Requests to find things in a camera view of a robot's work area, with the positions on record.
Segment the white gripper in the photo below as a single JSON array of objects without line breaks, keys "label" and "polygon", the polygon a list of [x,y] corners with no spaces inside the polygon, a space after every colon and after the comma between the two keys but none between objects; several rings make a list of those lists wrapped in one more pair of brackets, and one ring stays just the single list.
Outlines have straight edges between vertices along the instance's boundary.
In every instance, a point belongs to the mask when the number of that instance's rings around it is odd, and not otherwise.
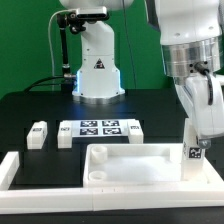
[{"label": "white gripper", "polygon": [[209,104],[207,78],[202,75],[191,76],[183,86],[176,85],[176,92],[198,135],[198,145],[202,149],[211,147],[211,140],[224,135],[224,99],[221,85],[211,76],[213,102]]}]

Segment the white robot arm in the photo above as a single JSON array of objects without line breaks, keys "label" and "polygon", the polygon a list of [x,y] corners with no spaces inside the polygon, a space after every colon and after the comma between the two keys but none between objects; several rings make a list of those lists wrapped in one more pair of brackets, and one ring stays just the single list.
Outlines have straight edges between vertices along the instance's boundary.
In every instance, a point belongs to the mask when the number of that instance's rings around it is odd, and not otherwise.
[{"label": "white robot arm", "polygon": [[[108,13],[134,0],[60,0],[67,22],[82,38],[82,66],[73,90],[76,100],[105,102],[124,93],[114,64],[114,33],[104,23]],[[222,67],[222,0],[145,0],[147,19],[160,33],[165,74],[206,149],[224,135],[224,100],[215,72]]]}]

